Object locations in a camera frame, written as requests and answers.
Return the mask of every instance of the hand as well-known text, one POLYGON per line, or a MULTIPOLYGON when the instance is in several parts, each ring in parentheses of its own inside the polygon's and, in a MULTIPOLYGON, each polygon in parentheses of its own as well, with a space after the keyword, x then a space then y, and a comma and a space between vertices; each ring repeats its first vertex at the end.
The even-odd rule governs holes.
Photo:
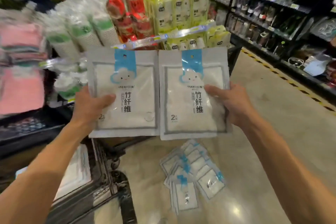
POLYGON ((84 136, 87 136, 95 128, 95 121, 98 120, 103 108, 111 105, 115 99, 115 94, 93 98, 90 96, 89 87, 84 86, 76 93, 75 109, 70 123, 77 125, 84 136))
POLYGON ((229 110, 229 121, 242 127, 253 115, 257 114, 250 102, 244 87, 230 82, 230 90, 222 90, 216 86, 205 85, 205 91, 212 97, 221 99, 229 110))

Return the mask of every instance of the floor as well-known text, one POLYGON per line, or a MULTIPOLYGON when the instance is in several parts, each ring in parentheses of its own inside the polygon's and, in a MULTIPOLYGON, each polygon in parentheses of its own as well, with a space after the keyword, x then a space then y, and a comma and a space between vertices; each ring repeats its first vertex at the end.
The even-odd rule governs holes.
MULTIPOLYGON (((255 108, 284 137, 294 154, 336 192, 336 116, 247 54, 240 54, 232 81, 246 87, 255 108)), ((165 175, 159 161, 184 142, 157 137, 128 148, 122 156, 119 170, 128 177, 138 223, 289 223, 257 155, 239 128, 225 137, 200 140, 227 186, 210 202, 200 197, 198 211, 176 217, 170 209, 170 194, 163 184, 165 175)), ((96 223, 108 222, 97 218, 96 223)))

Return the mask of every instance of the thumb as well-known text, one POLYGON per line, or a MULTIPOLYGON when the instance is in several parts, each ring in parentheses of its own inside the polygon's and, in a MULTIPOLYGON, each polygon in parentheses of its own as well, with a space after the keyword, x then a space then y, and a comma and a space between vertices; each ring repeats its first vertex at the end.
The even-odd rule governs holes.
POLYGON ((212 86, 212 85, 205 85, 204 86, 205 91, 212 97, 219 97, 222 100, 226 100, 229 98, 228 96, 228 91, 229 90, 222 90, 216 86, 212 86))
POLYGON ((100 98, 97 98, 99 105, 102 108, 108 107, 109 105, 111 105, 116 99, 116 95, 115 94, 111 94, 111 95, 104 95, 100 98))

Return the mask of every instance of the cloud cartoon logo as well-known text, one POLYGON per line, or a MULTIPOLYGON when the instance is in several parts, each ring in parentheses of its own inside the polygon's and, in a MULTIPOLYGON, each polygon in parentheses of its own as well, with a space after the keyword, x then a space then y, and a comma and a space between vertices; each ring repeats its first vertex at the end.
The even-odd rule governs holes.
POLYGON ((127 83, 135 78, 135 73, 129 71, 127 68, 121 68, 118 71, 114 72, 110 80, 115 84, 127 83))
POLYGON ((192 69, 187 69, 184 71, 183 75, 180 75, 180 82, 201 85, 203 83, 202 78, 203 76, 201 73, 196 73, 192 69))

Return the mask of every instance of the yellow floor line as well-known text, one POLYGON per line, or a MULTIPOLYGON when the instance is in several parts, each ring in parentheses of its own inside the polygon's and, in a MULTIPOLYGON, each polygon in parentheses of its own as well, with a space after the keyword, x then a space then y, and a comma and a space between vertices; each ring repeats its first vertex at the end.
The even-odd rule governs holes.
POLYGON ((286 76, 284 73, 280 72, 278 69, 275 69, 272 65, 270 65, 269 63, 267 63, 263 59, 259 58, 258 56, 256 56, 253 52, 249 51, 248 49, 242 48, 241 51, 243 53, 247 54, 252 59, 254 59, 256 62, 262 64, 264 67, 266 67, 267 69, 269 69, 272 73, 276 74, 277 76, 279 76, 284 81, 288 82, 291 86, 295 87, 296 89, 298 89, 299 91, 301 91, 303 94, 305 94, 306 96, 310 97, 315 102, 319 103, 321 106, 323 106, 324 108, 326 108, 327 110, 329 110, 333 115, 336 116, 336 108, 333 105, 331 105, 329 103, 326 103, 326 100, 323 99, 323 101, 322 101, 321 97, 318 97, 317 95, 311 93, 310 90, 308 90, 307 88, 304 88, 298 82, 292 80, 291 78, 289 78, 288 76, 286 76))

